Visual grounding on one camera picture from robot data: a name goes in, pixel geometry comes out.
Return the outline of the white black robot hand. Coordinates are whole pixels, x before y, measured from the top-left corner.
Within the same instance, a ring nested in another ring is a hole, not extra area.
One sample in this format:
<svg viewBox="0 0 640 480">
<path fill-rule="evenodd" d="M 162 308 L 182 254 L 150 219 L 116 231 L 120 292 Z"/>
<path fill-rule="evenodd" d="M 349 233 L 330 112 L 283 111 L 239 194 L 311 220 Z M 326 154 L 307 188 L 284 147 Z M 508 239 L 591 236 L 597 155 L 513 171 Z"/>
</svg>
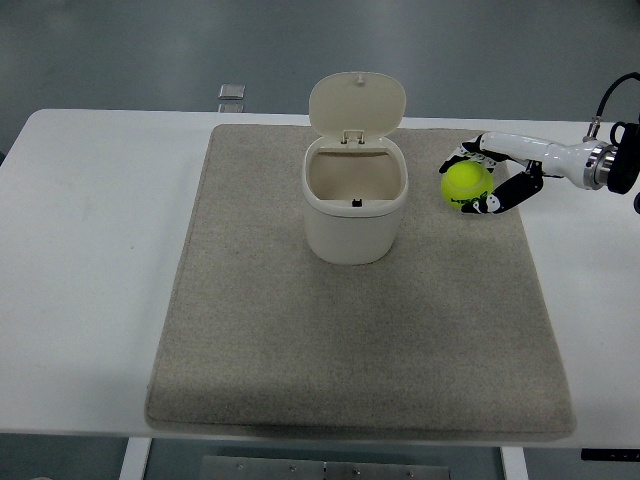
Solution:
<svg viewBox="0 0 640 480">
<path fill-rule="evenodd" d="M 462 143 L 441 165 L 441 194 L 451 207 L 470 214 L 506 212 L 539 193 L 546 177 L 568 179 L 573 185 L 597 190 L 597 156 L 604 148 L 596 140 L 562 145 L 515 134 L 487 132 Z M 496 186 L 494 168 L 505 161 L 524 167 Z"/>
</svg>

